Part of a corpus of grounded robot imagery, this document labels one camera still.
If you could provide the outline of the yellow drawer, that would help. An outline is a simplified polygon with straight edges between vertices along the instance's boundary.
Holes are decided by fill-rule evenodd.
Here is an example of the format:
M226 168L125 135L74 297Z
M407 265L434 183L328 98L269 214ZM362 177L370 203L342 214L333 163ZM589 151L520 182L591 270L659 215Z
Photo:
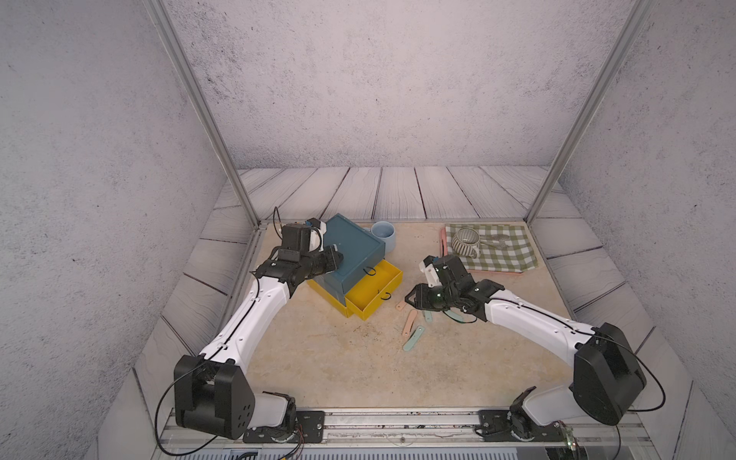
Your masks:
M392 299L403 276L402 270L387 260L382 260L375 268L366 268L364 277L345 296L347 311L366 321Z

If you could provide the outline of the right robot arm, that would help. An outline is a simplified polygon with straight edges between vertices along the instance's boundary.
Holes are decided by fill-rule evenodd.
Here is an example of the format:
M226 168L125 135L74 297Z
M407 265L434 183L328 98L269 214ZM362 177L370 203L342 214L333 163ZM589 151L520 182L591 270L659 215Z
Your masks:
M427 280L404 299L419 311L459 310L507 328L542 346L573 371L570 383L530 387L511 404L510 434L531 441L536 429L576 417L615 426L647 385L640 361L615 325L590 326L536 306L489 279L476 281L455 255L429 256L420 264Z

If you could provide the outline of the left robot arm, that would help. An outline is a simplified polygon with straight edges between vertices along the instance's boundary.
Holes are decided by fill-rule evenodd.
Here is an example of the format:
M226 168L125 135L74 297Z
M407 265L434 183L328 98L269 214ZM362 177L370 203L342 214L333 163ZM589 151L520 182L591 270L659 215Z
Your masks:
M278 435L295 431L295 399L281 393L256 394L247 368L279 310L306 280L337 270L344 260L335 245L298 255L274 249L255 270L243 304L198 356L174 366L176 424L236 440L249 430Z

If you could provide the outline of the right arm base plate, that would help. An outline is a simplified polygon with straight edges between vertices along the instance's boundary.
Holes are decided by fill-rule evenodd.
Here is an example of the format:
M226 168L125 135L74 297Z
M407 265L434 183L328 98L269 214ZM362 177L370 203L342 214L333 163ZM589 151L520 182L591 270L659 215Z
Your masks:
M473 431L484 442L546 444L565 440L560 427L554 424L536 425L522 412L486 409L478 412L478 418Z

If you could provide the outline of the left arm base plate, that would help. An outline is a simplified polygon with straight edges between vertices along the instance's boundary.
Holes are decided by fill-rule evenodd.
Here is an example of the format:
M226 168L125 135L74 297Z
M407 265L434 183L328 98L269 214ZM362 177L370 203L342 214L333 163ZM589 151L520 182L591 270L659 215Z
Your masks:
M277 427L256 427L243 435L245 444L320 444L323 441L326 413L319 410L293 410Z

